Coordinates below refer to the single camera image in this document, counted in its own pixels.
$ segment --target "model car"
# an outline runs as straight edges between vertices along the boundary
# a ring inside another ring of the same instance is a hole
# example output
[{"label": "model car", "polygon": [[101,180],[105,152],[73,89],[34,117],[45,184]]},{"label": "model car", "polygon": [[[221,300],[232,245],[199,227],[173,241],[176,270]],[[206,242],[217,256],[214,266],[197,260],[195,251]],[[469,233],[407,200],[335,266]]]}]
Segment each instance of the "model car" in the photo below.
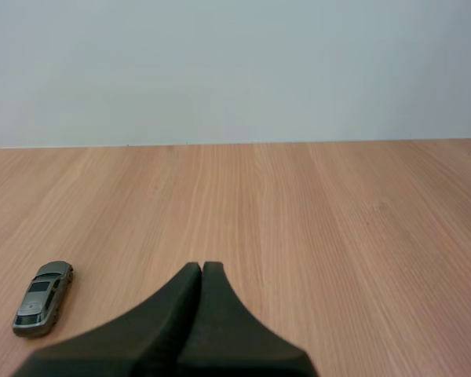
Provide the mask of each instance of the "model car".
[{"label": "model car", "polygon": [[68,285],[73,267],[63,261],[43,265],[31,281],[13,322],[14,334],[36,337],[51,331]]}]

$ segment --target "wooden table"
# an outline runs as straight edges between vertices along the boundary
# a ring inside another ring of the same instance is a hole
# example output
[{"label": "wooden table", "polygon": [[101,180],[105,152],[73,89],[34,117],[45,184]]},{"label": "wooden table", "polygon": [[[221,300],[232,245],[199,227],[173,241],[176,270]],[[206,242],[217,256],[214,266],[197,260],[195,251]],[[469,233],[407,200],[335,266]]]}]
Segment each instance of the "wooden table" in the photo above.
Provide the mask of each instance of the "wooden table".
[{"label": "wooden table", "polygon": [[[17,338],[57,259],[58,325]],[[471,140],[0,150],[0,375],[207,260],[323,377],[471,376]]]}]

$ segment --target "car window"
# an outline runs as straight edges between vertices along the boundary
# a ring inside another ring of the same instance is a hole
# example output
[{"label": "car window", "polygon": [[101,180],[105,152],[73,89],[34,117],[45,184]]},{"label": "car window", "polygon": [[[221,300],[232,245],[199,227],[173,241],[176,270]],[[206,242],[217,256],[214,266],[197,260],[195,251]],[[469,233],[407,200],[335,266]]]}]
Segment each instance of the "car window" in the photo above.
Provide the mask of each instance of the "car window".
[{"label": "car window", "polygon": [[28,289],[28,292],[45,292],[49,287],[49,281],[40,281],[38,283],[33,283]]},{"label": "car window", "polygon": [[53,300],[55,293],[56,293],[56,291],[53,290],[53,289],[52,289],[51,292],[49,293],[49,297],[47,298],[47,301],[46,301],[46,310],[49,310],[50,303],[51,303],[51,301]]},{"label": "car window", "polygon": [[16,324],[25,325],[25,324],[37,324],[40,322],[40,314],[35,314],[34,316],[17,316]]}]

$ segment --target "silver toy car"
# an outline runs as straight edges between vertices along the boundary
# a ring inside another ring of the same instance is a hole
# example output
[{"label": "silver toy car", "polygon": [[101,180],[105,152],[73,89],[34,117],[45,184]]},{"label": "silver toy car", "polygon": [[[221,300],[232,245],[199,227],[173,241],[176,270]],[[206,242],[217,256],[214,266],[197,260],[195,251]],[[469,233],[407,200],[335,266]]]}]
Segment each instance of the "silver toy car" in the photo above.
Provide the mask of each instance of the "silver toy car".
[{"label": "silver toy car", "polygon": [[70,263],[57,261],[40,267],[17,311],[14,334],[27,337],[47,334],[57,322],[58,310],[72,280]]}]

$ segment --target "wood grain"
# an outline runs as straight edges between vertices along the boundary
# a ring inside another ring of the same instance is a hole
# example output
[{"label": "wood grain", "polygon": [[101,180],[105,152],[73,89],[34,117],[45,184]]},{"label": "wood grain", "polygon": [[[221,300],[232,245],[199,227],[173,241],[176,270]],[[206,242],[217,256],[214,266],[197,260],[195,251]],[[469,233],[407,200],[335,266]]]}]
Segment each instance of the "wood grain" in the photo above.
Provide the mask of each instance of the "wood grain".
[{"label": "wood grain", "polygon": [[[56,259],[60,321],[19,339]],[[471,140],[0,150],[0,375],[206,260],[323,377],[471,376]]]}]

